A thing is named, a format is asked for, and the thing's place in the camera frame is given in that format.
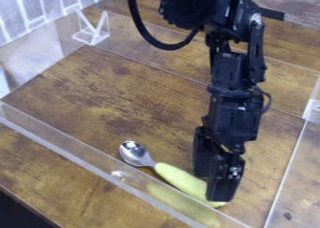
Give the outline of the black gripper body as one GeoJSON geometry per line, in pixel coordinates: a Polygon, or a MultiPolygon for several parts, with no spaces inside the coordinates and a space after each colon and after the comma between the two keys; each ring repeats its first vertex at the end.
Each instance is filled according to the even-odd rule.
{"type": "Polygon", "coordinates": [[[255,140],[262,114],[273,99],[257,86],[245,90],[225,90],[210,86],[208,112],[202,117],[204,136],[231,152],[243,154],[245,143],[255,140]]]}

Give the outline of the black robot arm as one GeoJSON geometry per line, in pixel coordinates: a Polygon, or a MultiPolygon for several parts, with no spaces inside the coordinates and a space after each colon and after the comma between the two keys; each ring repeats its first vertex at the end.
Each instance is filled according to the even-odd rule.
{"type": "Polygon", "coordinates": [[[245,143],[257,138],[261,116],[273,102],[257,86],[266,71],[261,8],[251,0],[159,0],[163,19],[190,32],[179,43],[166,44],[143,25],[138,0],[127,0],[127,5],[140,36],[154,47],[176,50],[196,33],[206,35],[211,98],[208,113],[195,129],[194,173],[207,178],[206,199],[229,202],[245,170],[245,143]]]}

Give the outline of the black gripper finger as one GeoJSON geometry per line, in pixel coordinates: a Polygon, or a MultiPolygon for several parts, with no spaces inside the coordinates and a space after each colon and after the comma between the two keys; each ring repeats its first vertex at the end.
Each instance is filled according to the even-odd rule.
{"type": "Polygon", "coordinates": [[[235,196],[242,178],[245,160],[238,154],[225,152],[211,159],[206,200],[211,202],[230,202],[235,196]]]}
{"type": "Polygon", "coordinates": [[[203,126],[195,128],[192,144],[192,166],[194,175],[199,178],[208,178],[213,175],[211,161],[217,154],[217,144],[206,135],[203,126]]]}

